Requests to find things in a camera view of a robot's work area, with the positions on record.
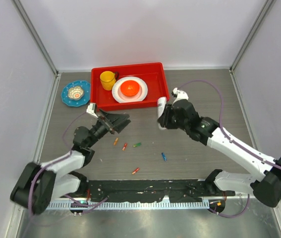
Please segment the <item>white air conditioner remote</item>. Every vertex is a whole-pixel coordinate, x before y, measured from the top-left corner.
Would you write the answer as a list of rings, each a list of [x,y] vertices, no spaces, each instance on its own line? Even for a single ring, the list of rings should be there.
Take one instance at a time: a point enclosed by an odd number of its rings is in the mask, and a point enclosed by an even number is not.
[[[166,104],[167,104],[167,98],[166,97],[160,97],[157,100],[157,113],[158,113],[157,122],[158,122],[158,128],[160,130],[165,130],[166,129],[165,127],[161,126],[161,124],[159,122],[159,118],[163,115],[163,112],[165,110]]]

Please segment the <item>blue battery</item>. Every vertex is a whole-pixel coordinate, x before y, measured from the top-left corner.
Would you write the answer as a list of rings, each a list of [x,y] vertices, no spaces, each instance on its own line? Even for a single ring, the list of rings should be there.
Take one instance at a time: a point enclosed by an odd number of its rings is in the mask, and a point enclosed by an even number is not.
[[[161,153],[161,155],[162,155],[163,160],[164,160],[164,161],[167,161],[167,158],[166,158],[165,154],[164,154],[164,153]]]

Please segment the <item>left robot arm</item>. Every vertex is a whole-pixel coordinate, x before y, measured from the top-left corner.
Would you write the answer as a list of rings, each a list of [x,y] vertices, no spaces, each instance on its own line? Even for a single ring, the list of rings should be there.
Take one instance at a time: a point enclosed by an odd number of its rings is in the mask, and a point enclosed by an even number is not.
[[[74,131],[73,145],[65,155],[45,163],[28,163],[15,184],[10,200],[32,215],[42,214],[51,201],[65,195],[83,197],[88,179],[77,172],[88,165],[95,152],[92,149],[107,133],[120,133],[131,122],[128,114],[103,110],[89,113],[97,121],[91,128],[79,126]]]

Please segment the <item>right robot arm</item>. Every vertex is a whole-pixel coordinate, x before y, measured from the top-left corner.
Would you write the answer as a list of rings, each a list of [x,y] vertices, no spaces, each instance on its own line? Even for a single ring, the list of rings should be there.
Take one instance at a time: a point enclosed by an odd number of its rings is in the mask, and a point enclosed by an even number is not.
[[[275,159],[248,146],[220,128],[217,121],[200,117],[187,99],[168,104],[165,97],[157,101],[160,129],[181,129],[192,140],[215,149],[237,162],[247,174],[232,174],[216,169],[206,178],[205,189],[212,196],[222,191],[254,195],[268,207],[281,200],[281,157]]]

